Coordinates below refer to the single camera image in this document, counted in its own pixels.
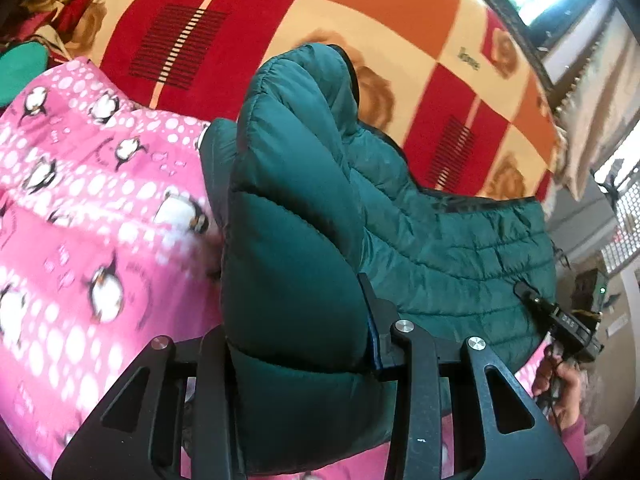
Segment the right hand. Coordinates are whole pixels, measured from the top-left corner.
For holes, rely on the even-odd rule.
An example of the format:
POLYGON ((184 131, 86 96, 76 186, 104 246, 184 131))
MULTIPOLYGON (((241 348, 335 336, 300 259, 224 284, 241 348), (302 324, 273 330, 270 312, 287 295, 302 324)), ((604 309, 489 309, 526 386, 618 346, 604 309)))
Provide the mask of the right hand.
POLYGON ((556 428, 564 431, 575 425, 580 417, 582 374, 574 364, 562 361, 558 356, 546 356, 536 370, 533 395, 547 392, 553 379, 559 379, 561 391, 553 404, 550 420, 556 428))

